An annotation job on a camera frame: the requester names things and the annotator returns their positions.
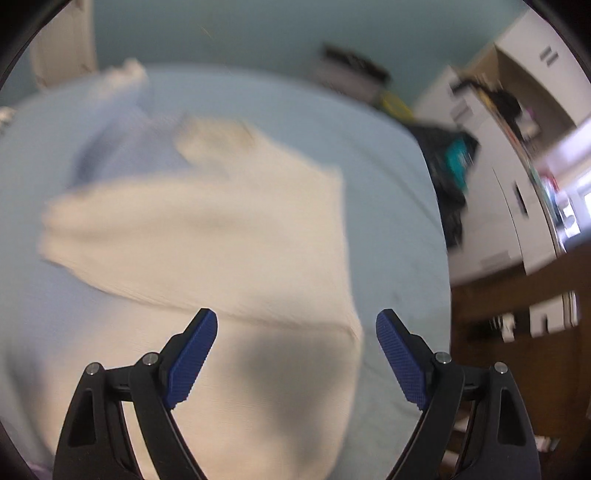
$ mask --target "mattress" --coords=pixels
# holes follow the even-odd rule
[[[352,293],[365,345],[348,434],[330,478],[385,478],[419,412],[406,402],[379,348],[376,315],[393,308],[433,351],[449,348],[445,242],[418,145],[385,115],[305,83],[221,67],[147,70],[150,110],[171,124],[180,112],[241,119],[341,169]],[[95,319],[125,301],[83,284],[36,253],[44,203],[72,185],[98,179],[92,166],[76,163],[107,122],[100,116],[80,121],[82,99],[96,81],[90,77],[31,97],[0,137],[0,417],[21,453],[41,463],[50,461],[50,452],[36,434],[35,402],[43,399],[33,391],[43,379],[35,377],[27,352],[42,359],[64,342],[92,335]],[[130,163],[107,168],[99,179],[175,168]]]

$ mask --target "screw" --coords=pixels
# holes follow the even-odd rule
[[[92,362],[86,367],[86,373],[89,375],[94,375],[100,370],[100,364],[97,362]]]
[[[144,365],[154,365],[158,361],[158,354],[154,352],[146,353],[142,357],[142,363]]]
[[[437,360],[440,364],[446,365],[452,361],[452,357],[447,352],[437,352],[435,354],[435,360]]]
[[[509,371],[509,367],[506,366],[503,362],[495,363],[495,370],[498,371],[500,374],[506,374]]]

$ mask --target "yellow object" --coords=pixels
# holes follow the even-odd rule
[[[414,120],[413,113],[406,104],[392,92],[384,92],[379,100],[379,107],[397,120]]]

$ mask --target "teal object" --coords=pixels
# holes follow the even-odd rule
[[[472,163],[468,148],[463,139],[452,143],[445,152],[446,165],[458,188],[466,190],[466,170]]]

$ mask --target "black bag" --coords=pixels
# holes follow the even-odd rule
[[[455,141],[463,140],[470,157],[469,167],[474,163],[479,146],[478,141],[462,130],[453,131],[435,125],[423,124],[405,124],[404,126],[413,134],[423,151],[437,195],[446,246],[449,249],[460,245],[462,243],[460,213],[466,206],[466,198],[447,166],[446,153]]]

